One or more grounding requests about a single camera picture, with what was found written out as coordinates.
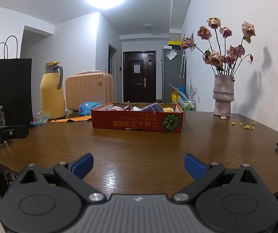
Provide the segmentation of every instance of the pink suitcase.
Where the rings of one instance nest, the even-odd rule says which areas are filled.
[[[114,101],[113,76],[102,71],[89,71],[69,76],[65,81],[66,106],[78,111],[82,103],[106,104]]]

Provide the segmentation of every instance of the red cardboard box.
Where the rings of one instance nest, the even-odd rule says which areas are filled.
[[[178,104],[160,103],[162,108],[173,108],[172,112],[114,111],[113,106],[136,106],[140,109],[149,103],[107,103],[91,110],[93,128],[110,130],[142,130],[158,132],[181,132],[183,111]]]

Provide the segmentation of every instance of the doorway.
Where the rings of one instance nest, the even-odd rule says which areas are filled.
[[[117,89],[117,62],[118,62],[117,50],[109,44],[108,53],[108,73],[113,76],[114,81],[114,101],[117,101],[118,89]]]
[[[156,51],[123,52],[124,102],[156,102]]]

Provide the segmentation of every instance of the purple cloth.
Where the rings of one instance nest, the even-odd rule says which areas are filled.
[[[158,103],[150,104],[144,107],[141,111],[164,112],[163,108]]]

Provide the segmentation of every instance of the blue gripper pad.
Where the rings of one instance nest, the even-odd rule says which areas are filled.
[[[195,180],[208,171],[207,164],[198,161],[196,157],[191,157],[188,154],[184,157],[184,168]]]
[[[88,153],[73,162],[70,166],[70,171],[82,180],[93,169],[93,166],[94,157]]]

